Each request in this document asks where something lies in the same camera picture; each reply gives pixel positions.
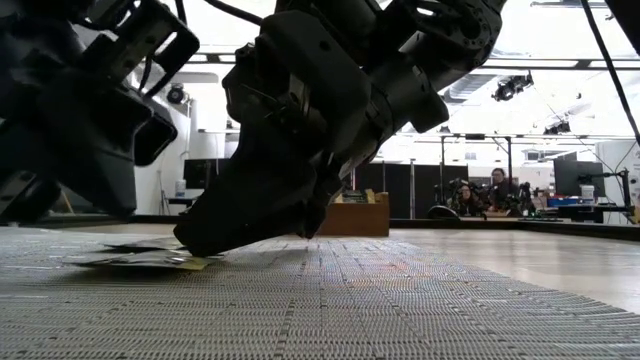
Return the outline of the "brown wooden tray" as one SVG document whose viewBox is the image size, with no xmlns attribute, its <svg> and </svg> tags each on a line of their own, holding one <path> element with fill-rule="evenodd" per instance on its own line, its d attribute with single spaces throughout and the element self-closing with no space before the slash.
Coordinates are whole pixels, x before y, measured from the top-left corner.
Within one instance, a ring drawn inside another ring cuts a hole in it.
<svg viewBox="0 0 640 360">
<path fill-rule="evenodd" d="M 377 193 L 374 203 L 332 203 L 318 236 L 388 237 L 389 194 Z"/>
</svg>

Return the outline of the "black computer monitor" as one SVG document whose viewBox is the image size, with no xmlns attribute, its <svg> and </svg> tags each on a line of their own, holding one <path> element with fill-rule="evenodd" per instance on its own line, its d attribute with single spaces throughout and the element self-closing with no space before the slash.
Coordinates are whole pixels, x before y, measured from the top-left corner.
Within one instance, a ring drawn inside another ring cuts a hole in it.
<svg viewBox="0 0 640 360">
<path fill-rule="evenodd" d="M 183 179 L 187 189 L 206 189 L 217 177 L 218 159 L 187 159 L 184 161 Z"/>
<path fill-rule="evenodd" d="M 555 159 L 555 191 L 563 196 L 581 196 L 582 185 L 594 187 L 594 197 L 606 196 L 603 165 L 599 162 Z"/>
</svg>

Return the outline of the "black aluminium table frame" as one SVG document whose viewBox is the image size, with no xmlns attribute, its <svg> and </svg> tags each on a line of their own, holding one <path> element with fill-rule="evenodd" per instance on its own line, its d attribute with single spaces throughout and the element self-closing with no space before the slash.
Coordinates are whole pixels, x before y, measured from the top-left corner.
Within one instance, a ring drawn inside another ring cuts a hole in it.
<svg viewBox="0 0 640 360">
<path fill-rule="evenodd" d="M 182 221 L 182 218 L 180 216 L 168 215 L 134 215 L 126 220 L 121 220 L 106 215 L 76 215 L 56 216 L 52 218 L 52 221 L 58 221 L 58 225 L 61 228 L 72 228 L 122 224 L 175 225 L 177 223 L 180 223 Z M 531 221 L 517 220 L 515 218 L 493 218 L 490 220 L 479 220 L 478 218 L 471 218 L 460 221 L 390 219 L 386 222 L 386 224 L 391 229 L 530 231 L 569 236 L 623 240 L 640 243 L 640 226 Z"/>
</svg>

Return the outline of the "green yellow lemon tea sachet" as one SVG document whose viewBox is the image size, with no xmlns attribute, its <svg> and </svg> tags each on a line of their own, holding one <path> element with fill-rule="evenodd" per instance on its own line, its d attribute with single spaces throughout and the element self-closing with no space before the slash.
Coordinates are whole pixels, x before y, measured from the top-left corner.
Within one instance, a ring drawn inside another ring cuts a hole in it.
<svg viewBox="0 0 640 360">
<path fill-rule="evenodd" d="M 375 204 L 375 193 L 371 189 L 344 190 L 340 195 L 341 203 Z"/>
<path fill-rule="evenodd" d="M 197 257 L 187 251 L 157 250 L 123 254 L 98 260 L 71 261 L 71 264 L 89 268 L 128 267 L 201 271 L 216 261 L 217 258 Z"/>
<path fill-rule="evenodd" d="M 129 249 L 130 251 L 180 250 L 184 246 L 173 237 L 143 239 L 128 243 L 104 243 L 104 246 L 114 249 Z"/>
</svg>

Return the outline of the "black track spotlights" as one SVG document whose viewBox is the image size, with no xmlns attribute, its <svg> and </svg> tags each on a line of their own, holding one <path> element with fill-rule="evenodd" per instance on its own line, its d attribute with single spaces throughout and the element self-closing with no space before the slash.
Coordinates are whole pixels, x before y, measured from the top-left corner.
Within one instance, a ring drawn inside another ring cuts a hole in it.
<svg viewBox="0 0 640 360">
<path fill-rule="evenodd" d="M 497 102 L 509 101 L 515 95 L 533 85 L 534 80 L 531 73 L 527 75 L 509 76 L 498 81 L 497 89 L 493 92 L 491 98 Z"/>
</svg>

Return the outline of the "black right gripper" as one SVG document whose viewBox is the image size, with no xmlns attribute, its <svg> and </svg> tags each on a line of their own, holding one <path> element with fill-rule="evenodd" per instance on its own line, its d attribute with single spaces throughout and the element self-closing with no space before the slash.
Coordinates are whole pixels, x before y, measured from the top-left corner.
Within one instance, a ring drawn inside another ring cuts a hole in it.
<svg viewBox="0 0 640 360">
<path fill-rule="evenodd" d="M 428 75 L 405 55 L 396 55 L 369 66 L 371 99 L 356 137 L 344 151 L 344 172 L 350 173 L 375 157 L 381 145 L 410 123 L 423 133 L 449 119 L 446 104 L 431 85 Z M 337 172 L 324 173 L 307 200 L 299 236 L 311 239 L 324 223 L 328 206 L 342 191 Z"/>
</svg>

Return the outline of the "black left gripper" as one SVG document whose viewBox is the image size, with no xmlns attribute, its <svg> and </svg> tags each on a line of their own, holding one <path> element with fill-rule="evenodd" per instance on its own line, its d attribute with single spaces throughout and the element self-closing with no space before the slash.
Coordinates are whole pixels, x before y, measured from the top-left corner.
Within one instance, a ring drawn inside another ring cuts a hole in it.
<svg viewBox="0 0 640 360">
<path fill-rule="evenodd" d="M 134 166 L 152 164 L 178 135 L 156 101 L 68 67 L 1 70 L 0 118 L 0 222 L 36 222 L 65 188 L 129 216 Z"/>
</svg>

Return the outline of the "long ceiling light strip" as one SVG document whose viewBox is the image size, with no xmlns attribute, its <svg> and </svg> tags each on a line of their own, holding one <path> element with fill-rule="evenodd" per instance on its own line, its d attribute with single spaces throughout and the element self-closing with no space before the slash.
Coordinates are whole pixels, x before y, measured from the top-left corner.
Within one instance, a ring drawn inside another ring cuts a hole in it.
<svg viewBox="0 0 640 360">
<path fill-rule="evenodd" d="M 578 64 L 576 60 L 549 59 L 489 59 L 484 63 L 486 68 L 525 68 L 525 69 L 564 69 L 573 68 Z"/>
</svg>

